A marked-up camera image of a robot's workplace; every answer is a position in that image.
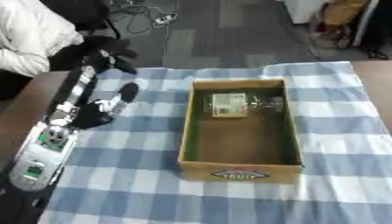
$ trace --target cardboard box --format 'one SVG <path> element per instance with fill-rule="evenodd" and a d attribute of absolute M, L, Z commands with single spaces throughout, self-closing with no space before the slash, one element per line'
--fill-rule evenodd
<path fill-rule="evenodd" d="M 280 97 L 280 112 L 249 109 L 244 117 L 211 117 L 212 94 Z M 184 179 L 292 184 L 303 166 L 283 80 L 197 81 L 192 85 L 178 163 Z"/>

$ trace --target robotic hand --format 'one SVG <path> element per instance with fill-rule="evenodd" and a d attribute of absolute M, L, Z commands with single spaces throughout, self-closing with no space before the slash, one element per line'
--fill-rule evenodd
<path fill-rule="evenodd" d="M 135 98 L 138 86 L 130 83 L 109 101 L 88 103 L 98 73 L 111 67 L 136 73 L 131 64 L 120 58 L 137 56 L 126 49 L 128 44 L 128 40 L 114 40 L 88 55 L 69 73 L 46 116 L 32 127 L 13 161 L 0 172 L 0 223 L 38 223 L 74 149 L 79 130 L 112 122 Z"/>

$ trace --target small bottle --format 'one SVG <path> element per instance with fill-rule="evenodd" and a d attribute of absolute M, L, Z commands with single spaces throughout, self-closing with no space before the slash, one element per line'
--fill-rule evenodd
<path fill-rule="evenodd" d="M 257 93 L 208 93 L 203 99 L 205 118 L 244 118 L 260 109 L 282 112 L 282 96 L 258 95 Z"/>

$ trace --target plaid tablecloth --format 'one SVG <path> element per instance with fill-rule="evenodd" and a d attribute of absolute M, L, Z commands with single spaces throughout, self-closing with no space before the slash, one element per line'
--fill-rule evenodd
<path fill-rule="evenodd" d="M 188 182 L 176 158 L 194 80 L 284 77 L 305 168 L 298 185 Z M 85 131 L 41 224 L 392 222 L 392 140 L 346 62 L 257 69 L 109 70 L 94 97 L 143 92 Z"/>

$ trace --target chair leg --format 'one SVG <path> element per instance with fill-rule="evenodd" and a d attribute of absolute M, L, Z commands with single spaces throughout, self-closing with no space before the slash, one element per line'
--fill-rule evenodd
<path fill-rule="evenodd" d="M 106 24 L 112 29 L 112 31 L 115 33 L 115 38 L 120 39 L 121 38 L 121 33 L 117 30 L 116 26 L 110 21 L 110 19 L 106 18 L 105 19 Z"/>

